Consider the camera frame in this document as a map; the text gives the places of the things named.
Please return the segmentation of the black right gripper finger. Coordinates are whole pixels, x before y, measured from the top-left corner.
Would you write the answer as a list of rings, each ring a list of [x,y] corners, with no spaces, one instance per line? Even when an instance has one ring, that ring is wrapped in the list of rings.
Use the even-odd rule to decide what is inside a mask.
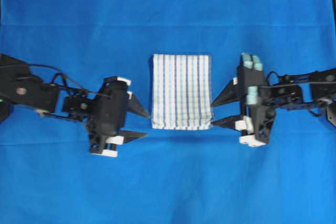
[[[234,84],[231,80],[226,87],[221,91],[221,93],[215,98],[211,103],[211,107],[217,107],[229,103],[239,102],[241,105],[243,95],[243,86],[241,83]]]
[[[226,118],[211,122],[211,125],[235,131],[242,131],[247,129],[247,124],[242,115],[228,116]]]

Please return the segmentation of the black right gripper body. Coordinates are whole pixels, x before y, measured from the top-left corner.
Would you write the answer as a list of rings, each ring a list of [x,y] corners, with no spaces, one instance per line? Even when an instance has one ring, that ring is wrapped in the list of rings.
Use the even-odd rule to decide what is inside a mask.
[[[242,53],[233,78],[233,87],[240,104],[240,119],[235,122],[235,129],[241,132],[239,142],[249,147],[268,144],[275,110],[263,105],[263,97],[258,90],[266,86],[263,64],[258,56]]]

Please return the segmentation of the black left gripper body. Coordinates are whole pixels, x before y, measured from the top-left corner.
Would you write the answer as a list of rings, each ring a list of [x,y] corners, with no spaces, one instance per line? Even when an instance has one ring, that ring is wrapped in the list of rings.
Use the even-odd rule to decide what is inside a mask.
[[[131,80],[126,78],[104,78],[86,122],[91,154],[118,156],[117,146],[123,144],[125,139],[119,130],[124,126],[128,102],[131,98],[131,92],[128,91],[130,85]]]

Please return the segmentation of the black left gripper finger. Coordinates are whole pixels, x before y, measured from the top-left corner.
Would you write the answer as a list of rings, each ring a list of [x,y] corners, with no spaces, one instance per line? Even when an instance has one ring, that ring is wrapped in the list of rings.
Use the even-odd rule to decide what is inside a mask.
[[[122,143],[128,143],[128,142],[132,142],[136,139],[142,138],[147,136],[146,133],[143,132],[134,132],[134,131],[119,131],[119,136],[123,137]]]
[[[128,112],[131,112],[133,114],[142,116],[144,118],[150,118],[150,114],[148,111],[141,105],[140,101],[137,99],[137,97],[132,94],[130,95],[130,99],[128,100]]]

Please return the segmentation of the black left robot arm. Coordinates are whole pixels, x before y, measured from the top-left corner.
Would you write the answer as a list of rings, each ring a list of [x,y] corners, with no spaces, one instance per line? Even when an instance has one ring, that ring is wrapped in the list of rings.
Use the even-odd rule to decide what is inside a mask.
[[[145,137],[146,133],[124,130],[128,112],[150,118],[148,111],[129,91],[131,81],[122,77],[104,78],[94,98],[84,87],[69,87],[70,79],[56,69],[49,83],[31,72],[31,64],[1,54],[1,121],[11,108],[25,106],[39,116],[82,122],[89,137],[93,155],[117,157],[117,147]]]

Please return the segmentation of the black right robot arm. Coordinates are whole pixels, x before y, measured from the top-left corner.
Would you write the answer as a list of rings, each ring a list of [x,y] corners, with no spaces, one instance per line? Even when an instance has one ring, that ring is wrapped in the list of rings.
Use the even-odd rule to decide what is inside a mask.
[[[335,125],[335,69],[277,76],[270,84],[260,58],[242,53],[236,77],[211,103],[212,107],[239,102],[240,113],[211,122],[241,133],[239,142],[249,147],[267,145],[277,109],[307,110],[326,116]]]

